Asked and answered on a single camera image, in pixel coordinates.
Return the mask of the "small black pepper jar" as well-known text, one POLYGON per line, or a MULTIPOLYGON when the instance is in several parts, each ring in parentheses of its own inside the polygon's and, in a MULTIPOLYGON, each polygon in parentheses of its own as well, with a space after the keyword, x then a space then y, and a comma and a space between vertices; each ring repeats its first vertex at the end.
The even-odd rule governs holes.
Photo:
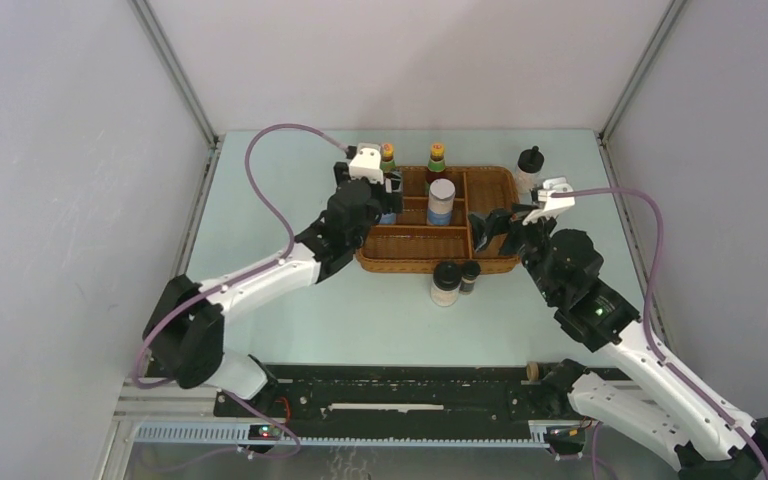
POLYGON ((481 275, 482 268, 479 262, 469 260, 460 266, 461 282, 459 292, 461 295, 468 295, 474 291, 475 283, 481 275))

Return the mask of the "yellow-cap sauce bottle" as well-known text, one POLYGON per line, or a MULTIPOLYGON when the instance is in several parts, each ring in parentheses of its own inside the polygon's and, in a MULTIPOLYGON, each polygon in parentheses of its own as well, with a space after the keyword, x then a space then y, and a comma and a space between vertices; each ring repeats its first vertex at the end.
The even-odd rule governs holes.
POLYGON ((390 174, 396 170, 395 149, 391 143, 381 145, 380 168, 384 174, 390 174))
POLYGON ((425 193, 429 192, 434 181, 445 177, 445 170, 445 146, 441 142, 433 143, 425 171, 425 193))

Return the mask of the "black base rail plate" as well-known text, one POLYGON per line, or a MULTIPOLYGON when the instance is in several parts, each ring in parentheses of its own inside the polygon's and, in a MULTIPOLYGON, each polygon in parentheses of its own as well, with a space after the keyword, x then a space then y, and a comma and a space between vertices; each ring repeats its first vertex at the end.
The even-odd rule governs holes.
POLYGON ((299 438, 349 441, 527 441, 539 424, 580 429, 559 387, 526 367, 272 364, 255 408, 299 438))

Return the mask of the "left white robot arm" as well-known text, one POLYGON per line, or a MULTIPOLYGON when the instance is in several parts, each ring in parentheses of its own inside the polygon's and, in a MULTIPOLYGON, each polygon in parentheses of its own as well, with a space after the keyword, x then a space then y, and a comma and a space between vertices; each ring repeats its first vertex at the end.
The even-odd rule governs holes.
POLYGON ((237 395, 252 416, 276 403, 270 373, 252 355, 227 352, 228 323, 294 290, 319 284, 346 265, 373 226, 403 207, 400 172, 380 183, 353 176, 345 162, 334 166, 337 187, 317 219, 280 251, 247 268, 196 282, 182 274, 169 280, 143 331, 145 347, 182 389, 210 385, 237 395))

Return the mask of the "silver-lid salt jar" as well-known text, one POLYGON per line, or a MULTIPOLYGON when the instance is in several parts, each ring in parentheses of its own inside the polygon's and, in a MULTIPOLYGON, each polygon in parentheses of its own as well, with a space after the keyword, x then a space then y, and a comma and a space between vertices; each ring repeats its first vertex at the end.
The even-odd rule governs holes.
POLYGON ((395 212, 382 214, 379 220, 380 225, 394 225, 397 222, 398 214, 395 212))
POLYGON ((448 226, 454 208, 456 188, 451 180, 439 178, 429 184, 426 223, 431 226, 448 226))

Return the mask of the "black-top clear shaker bottle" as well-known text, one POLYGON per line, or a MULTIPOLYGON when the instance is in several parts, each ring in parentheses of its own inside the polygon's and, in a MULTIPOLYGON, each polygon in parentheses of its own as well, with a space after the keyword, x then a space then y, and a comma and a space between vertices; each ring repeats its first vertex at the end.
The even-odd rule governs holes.
POLYGON ((514 179, 520 195, 528 194, 537 185, 544 162, 545 157, 537 145, 519 154, 514 179))

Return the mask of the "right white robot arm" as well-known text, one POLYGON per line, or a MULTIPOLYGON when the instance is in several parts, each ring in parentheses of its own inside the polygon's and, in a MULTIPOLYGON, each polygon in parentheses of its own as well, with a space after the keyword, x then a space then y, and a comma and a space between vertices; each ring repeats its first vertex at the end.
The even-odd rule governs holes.
POLYGON ((630 396, 572 360, 562 361, 541 392, 545 411, 574 411, 622 433, 659 456, 681 479, 754 479, 768 467, 768 417, 755 419, 717 395, 657 339, 638 310, 599 276, 604 263, 589 235, 558 229, 552 216, 520 205, 471 213, 475 251, 497 236, 515 255, 561 329, 610 358, 648 401, 630 396))

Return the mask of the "black-lid white spice jar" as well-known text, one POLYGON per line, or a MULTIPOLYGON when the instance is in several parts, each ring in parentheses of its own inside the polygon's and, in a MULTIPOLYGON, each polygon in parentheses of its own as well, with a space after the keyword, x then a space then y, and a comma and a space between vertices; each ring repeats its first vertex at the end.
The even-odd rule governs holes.
POLYGON ((440 307, 453 305, 459 296, 461 271, 457 263, 443 261, 437 264, 432 274, 430 296, 440 307))

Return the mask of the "small wooden cork knob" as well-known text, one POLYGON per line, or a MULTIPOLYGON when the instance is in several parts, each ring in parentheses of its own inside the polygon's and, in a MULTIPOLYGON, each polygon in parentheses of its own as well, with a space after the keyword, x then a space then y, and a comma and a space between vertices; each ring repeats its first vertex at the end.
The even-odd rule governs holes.
POLYGON ((543 376, 542 366, 539 362, 530 361, 526 364, 526 378, 530 383, 536 383, 543 376))

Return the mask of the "brown wicker divided basket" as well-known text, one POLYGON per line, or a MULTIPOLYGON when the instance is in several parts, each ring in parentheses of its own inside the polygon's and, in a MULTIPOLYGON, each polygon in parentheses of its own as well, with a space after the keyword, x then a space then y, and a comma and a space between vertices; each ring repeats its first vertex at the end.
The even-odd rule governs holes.
POLYGON ((514 178, 500 166, 462 166, 445 169, 454 183, 456 196, 448 225, 427 223, 424 166, 403 166, 404 206, 393 224, 372 228, 365 244, 356 252, 361 267, 373 273, 430 274, 442 261, 462 264, 474 260, 484 275, 507 273, 515 268, 515 256, 502 256, 505 240, 496 236, 487 249, 476 252, 468 215, 486 215, 518 201, 514 178))

